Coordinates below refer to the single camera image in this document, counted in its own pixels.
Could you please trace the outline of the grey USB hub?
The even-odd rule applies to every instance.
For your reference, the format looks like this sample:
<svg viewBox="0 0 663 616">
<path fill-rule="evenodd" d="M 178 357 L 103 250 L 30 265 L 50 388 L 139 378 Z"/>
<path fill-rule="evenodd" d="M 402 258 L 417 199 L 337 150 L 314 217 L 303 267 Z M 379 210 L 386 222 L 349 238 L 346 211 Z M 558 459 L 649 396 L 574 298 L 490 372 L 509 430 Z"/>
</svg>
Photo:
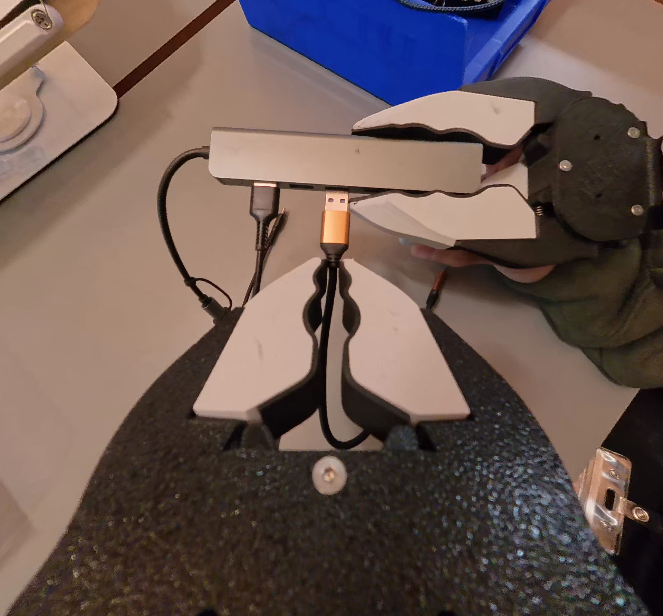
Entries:
<svg viewBox="0 0 663 616">
<path fill-rule="evenodd" d="M 226 185 L 471 194 L 481 187 L 482 158 L 472 143 L 215 128 L 208 163 Z"/>
</svg>

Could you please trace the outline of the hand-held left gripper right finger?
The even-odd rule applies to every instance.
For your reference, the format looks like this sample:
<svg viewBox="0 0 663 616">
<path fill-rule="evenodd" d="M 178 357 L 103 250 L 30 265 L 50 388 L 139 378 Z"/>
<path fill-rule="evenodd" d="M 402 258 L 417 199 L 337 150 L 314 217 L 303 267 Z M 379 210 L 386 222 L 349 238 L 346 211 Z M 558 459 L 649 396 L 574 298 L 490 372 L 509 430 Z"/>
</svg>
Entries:
<svg viewBox="0 0 663 616">
<path fill-rule="evenodd" d="M 342 405 L 369 435 L 462 421 L 471 411 L 419 305 L 353 259 L 339 266 L 347 331 Z"/>
</svg>

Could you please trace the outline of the wooden document stand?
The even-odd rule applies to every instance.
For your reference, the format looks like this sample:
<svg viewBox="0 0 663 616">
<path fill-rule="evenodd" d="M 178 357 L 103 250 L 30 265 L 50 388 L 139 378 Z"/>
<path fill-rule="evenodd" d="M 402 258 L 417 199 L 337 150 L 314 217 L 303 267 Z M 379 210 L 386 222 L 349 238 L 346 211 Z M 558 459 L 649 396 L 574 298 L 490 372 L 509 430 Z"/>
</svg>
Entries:
<svg viewBox="0 0 663 616">
<path fill-rule="evenodd" d="M 118 97 L 69 43 L 99 0 L 40 0 L 1 27 L 1 200 L 106 123 Z"/>
</svg>

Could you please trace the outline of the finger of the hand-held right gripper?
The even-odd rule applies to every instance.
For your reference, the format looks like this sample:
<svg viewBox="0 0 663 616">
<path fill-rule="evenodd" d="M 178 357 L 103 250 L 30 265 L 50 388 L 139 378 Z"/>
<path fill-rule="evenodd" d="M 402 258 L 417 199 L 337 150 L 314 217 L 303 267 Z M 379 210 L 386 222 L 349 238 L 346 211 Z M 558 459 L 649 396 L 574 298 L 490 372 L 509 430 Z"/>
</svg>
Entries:
<svg viewBox="0 0 663 616">
<path fill-rule="evenodd" d="M 523 163 L 488 177 L 469 195 L 387 192 L 350 202 L 352 214 L 413 244 L 446 250 L 462 241 L 535 239 L 536 216 L 528 202 Z"/>
<path fill-rule="evenodd" d="M 386 108 L 353 125 L 353 132 L 423 128 L 433 134 L 472 135 L 495 147 L 516 146 L 535 125 L 531 100 L 450 90 Z"/>
</svg>

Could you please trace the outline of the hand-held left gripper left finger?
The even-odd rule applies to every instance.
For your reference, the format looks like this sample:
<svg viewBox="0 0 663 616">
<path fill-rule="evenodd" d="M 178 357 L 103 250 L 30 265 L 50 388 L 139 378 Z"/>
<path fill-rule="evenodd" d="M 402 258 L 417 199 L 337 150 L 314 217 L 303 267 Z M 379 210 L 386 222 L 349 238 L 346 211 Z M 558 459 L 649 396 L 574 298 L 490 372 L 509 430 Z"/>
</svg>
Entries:
<svg viewBox="0 0 663 616">
<path fill-rule="evenodd" d="M 280 438 L 318 408 L 322 259 L 262 289 L 244 307 L 193 405 L 202 418 L 264 425 Z"/>
</svg>

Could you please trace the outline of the person's right hand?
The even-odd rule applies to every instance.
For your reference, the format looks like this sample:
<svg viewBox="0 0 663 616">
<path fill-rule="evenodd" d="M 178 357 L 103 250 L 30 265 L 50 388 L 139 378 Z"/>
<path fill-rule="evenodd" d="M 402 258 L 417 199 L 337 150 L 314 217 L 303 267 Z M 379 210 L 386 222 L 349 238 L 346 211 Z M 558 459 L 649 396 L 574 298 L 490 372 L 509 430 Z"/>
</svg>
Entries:
<svg viewBox="0 0 663 616">
<path fill-rule="evenodd" d="M 421 244 L 413 244 L 410 248 L 410 252 L 413 257 L 435 262 L 444 267 L 461 268 L 474 265 L 488 265 L 493 267 L 506 278 L 518 283 L 538 282 L 555 269 L 555 265 L 525 268 L 507 267 L 464 250 L 438 250 Z"/>
</svg>

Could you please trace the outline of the metal bracket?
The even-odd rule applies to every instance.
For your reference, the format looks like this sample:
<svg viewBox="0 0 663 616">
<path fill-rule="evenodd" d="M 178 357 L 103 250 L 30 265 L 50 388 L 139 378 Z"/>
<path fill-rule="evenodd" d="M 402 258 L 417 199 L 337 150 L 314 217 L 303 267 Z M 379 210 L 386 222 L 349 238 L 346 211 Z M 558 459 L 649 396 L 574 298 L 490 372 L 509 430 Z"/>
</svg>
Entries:
<svg viewBox="0 0 663 616">
<path fill-rule="evenodd" d="M 612 556 L 620 553 L 626 520 L 660 532 L 659 516 L 628 496 L 632 467 L 627 457 L 600 447 L 574 482 L 590 529 L 603 550 Z"/>
</svg>

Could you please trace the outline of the blue plastic bin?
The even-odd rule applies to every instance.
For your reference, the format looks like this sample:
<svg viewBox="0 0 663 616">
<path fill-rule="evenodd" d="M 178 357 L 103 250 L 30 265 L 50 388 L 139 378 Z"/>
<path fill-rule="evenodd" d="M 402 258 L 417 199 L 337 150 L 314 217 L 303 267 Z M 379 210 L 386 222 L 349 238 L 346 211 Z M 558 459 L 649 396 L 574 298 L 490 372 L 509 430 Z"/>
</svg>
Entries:
<svg viewBox="0 0 663 616">
<path fill-rule="evenodd" d="M 551 0 L 464 18 L 398 0 L 239 0 L 249 25 L 390 105 L 486 81 Z"/>
</svg>

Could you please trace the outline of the black cable bronze plugs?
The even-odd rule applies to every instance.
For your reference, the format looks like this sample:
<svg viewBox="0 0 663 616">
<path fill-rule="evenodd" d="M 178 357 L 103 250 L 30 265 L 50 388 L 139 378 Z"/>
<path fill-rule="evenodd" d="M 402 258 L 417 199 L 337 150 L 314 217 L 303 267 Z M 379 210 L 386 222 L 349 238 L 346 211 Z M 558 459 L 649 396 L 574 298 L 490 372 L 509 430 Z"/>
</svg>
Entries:
<svg viewBox="0 0 663 616">
<path fill-rule="evenodd" d="M 327 360 L 329 335 L 334 312 L 334 303 L 336 301 L 336 297 L 340 296 L 339 266 L 343 262 L 342 257 L 344 256 L 344 253 L 349 246 L 350 218 L 351 214 L 349 210 L 349 197 L 347 192 L 344 190 L 328 191 L 326 193 L 325 208 L 321 216 L 320 247 L 326 258 L 326 274 L 323 278 L 323 284 L 326 286 L 326 289 L 324 311 L 321 314 L 321 336 L 319 339 L 317 374 L 318 380 L 316 383 L 318 386 L 317 389 L 319 395 L 318 415 L 321 431 L 327 443 L 331 447 L 338 450 L 349 450 L 359 446 L 367 438 L 373 437 L 363 429 L 361 429 L 359 434 L 349 440 L 341 440 L 335 437 L 329 424 L 329 417 L 327 412 Z"/>
</svg>

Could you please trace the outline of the grey desk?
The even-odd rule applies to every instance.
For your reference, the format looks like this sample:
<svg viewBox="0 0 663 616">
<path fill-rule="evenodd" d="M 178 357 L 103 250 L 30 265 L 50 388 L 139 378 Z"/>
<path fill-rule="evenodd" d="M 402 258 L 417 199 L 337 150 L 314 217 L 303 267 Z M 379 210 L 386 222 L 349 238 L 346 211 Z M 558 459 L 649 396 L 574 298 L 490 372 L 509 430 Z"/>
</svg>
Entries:
<svg viewBox="0 0 663 616">
<path fill-rule="evenodd" d="M 101 0 L 73 48 L 110 85 L 215 0 Z M 662 4 L 552 0 L 500 71 L 623 103 L 662 135 Z M 164 247 L 156 191 L 214 126 L 348 134 L 386 104 L 225 8 L 127 92 L 112 119 L 1 204 L 4 615 L 62 537 L 105 446 L 151 384 L 211 329 Z M 201 160 L 169 193 L 193 275 L 241 302 L 249 191 Z M 529 406 L 575 479 L 634 397 L 488 270 L 453 271 L 436 313 Z"/>
</svg>

